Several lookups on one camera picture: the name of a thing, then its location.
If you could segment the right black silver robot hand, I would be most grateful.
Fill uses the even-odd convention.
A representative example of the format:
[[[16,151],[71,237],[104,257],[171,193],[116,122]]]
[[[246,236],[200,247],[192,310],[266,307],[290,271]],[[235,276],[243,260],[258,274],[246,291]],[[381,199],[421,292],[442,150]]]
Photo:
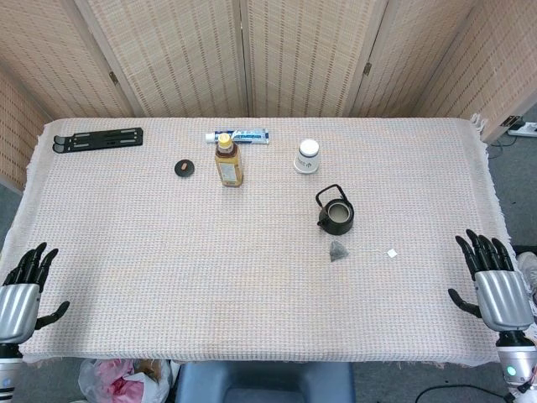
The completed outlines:
[[[466,230],[467,238],[455,236],[467,264],[477,303],[461,298],[450,288],[457,308],[478,319],[494,332],[523,332],[534,322],[521,274],[515,270],[507,247],[497,238]]]

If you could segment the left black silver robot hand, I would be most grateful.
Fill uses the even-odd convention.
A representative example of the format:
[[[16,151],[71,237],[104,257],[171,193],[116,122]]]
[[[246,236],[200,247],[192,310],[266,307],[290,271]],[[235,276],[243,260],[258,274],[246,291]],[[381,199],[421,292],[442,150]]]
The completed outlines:
[[[70,307],[63,301],[53,313],[38,317],[50,266],[59,250],[43,255],[47,243],[27,251],[1,285],[1,344],[20,345],[35,331],[60,320]]]

